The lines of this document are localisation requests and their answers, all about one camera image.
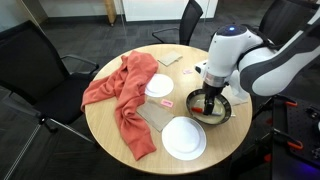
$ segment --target white robotic arm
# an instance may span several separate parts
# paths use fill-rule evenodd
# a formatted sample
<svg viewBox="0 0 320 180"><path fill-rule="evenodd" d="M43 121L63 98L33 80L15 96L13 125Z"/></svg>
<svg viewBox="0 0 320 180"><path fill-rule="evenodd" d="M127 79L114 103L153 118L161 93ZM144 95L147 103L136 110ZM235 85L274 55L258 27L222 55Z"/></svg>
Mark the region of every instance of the white robotic arm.
<svg viewBox="0 0 320 180"><path fill-rule="evenodd" d="M284 47L275 53L259 48L239 63L240 85L253 95L271 96L283 91L297 73L320 56L320 9Z"/></svg>
<svg viewBox="0 0 320 180"><path fill-rule="evenodd" d="M241 87L252 95L272 96L283 91L295 75L320 57L320 9L279 51L263 35L245 26L227 25L212 39L208 60L196 64L204 79L205 115L214 98L238 68Z"/></svg>

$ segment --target red cloth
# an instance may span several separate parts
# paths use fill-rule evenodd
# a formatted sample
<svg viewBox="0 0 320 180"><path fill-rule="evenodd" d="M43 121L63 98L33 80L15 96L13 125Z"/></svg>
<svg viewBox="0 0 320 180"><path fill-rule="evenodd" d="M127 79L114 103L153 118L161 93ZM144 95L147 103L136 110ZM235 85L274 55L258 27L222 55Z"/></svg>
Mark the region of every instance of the red cloth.
<svg viewBox="0 0 320 180"><path fill-rule="evenodd" d="M136 160L156 150L150 129L136 114L145 102L145 88L158 69L158 62L147 53L132 51L122 56L122 65L110 76L92 81L83 94L81 109L86 104L116 96L115 119L121 136Z"/></svg>

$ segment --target gray napkin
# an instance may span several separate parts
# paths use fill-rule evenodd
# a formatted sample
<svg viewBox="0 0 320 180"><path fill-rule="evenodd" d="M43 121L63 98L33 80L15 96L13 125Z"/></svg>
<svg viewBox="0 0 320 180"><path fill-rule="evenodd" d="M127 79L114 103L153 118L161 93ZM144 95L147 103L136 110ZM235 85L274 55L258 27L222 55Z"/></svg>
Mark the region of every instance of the gray napkin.
<svg viewBox="0 0 320 180"><path fill-rule="evenodd" d="M175 52L171 51L170 53L162 56L159 61L164 64L165 66L169 66L171 63L174 61L178 61L180 58L182 58L182 55Z"/></svg>
<svg viewBox="0 0 320 180"><path fill-rule="evenodd" d="M174 115L156 102L148 100L137 108L138 114L159 132L173 119Z"/></svg>

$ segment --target black chair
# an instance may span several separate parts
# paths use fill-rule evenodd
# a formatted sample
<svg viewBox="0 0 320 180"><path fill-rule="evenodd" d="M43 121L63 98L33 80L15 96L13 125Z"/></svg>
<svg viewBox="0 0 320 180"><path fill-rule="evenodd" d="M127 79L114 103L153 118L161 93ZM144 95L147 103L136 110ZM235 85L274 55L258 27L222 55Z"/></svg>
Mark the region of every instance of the black chair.
<svg viewBox="0 0 320 180"><path fill-rule="evenodd" d="M10 177L42 125L50 132L57 130L49 127L47 120L96 144L68 125L83 114L82 95L98 64L75 55L60 58L49 39L31 21L0 33L0 57L0 86L11 91L2 102L39 120L5 179ZM93 68L88 73L69 73L62 61L65 58L80 60Z"/></svg>
<svg viewBox="0 0 320 180"><path fill-rule="evenodd" d="M281 48L307 24L318 5L302 0L275 0L264 14L259 31Z"/></svg>
<svg viewBox="0 0 320 180"><path fill-rule="evenodd" d="M169 30L178 30L179 31L179 44L187 45L189 46L190 39L192 36L192 33L202 16L203 11L200 7L200 5L195 0L189 0L183 15L182 19L180 21L180 27L173 27L173 28L167 28L167 29L161 29L158 31L152 32L152 36L158 39L161 43L166 43L164 40L160 39L158 36L156 36L157 33L169 31Z"/></svg>

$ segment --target table top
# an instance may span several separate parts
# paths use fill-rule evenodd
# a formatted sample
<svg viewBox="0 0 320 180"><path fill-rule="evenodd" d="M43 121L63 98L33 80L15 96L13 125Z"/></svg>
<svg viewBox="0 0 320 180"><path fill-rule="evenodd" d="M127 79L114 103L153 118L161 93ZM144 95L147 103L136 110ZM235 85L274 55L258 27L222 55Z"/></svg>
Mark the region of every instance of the table top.
<svg viewBox="0 0 320 180"><path fill-rule="evenodd" d="M191 117L186 107L186 98L189 93L201 88L203 83L200 75L194 70L194 64L206 60L208 53L197 48L173 44L150 45L134 50L150 53L155 59L159 59L171 51L183 56L179 61L168 67L159 62L157 73L172 78L174 82L173 91L161 98L146 96L146 100L151 99L158 103L162 99L170 100L174 103L173 107L163 106L163 108L175 116ZM95 79L106 77L117 70L122 63L121 56L129 55L130 52L121 54L110 61L99 71ZM191 69L193 73L183 74L185 69ZM111 156L134 169L148 173L186 174L209 168L224 160L236 150L244 140L251 124L252 105L250 99L247 103L233 106L232 111L236 116L231 117L230 120L221 125L198 122L206 133L207 146L200 157L190 161L178 160L171 156L162 144L161 132L149 125L151 137L157 150L136 161L129 147L122 140L117 128L114 117L116 101L116 98L113 97L86 105L85 114L89 128L97 142Z"/></svg>

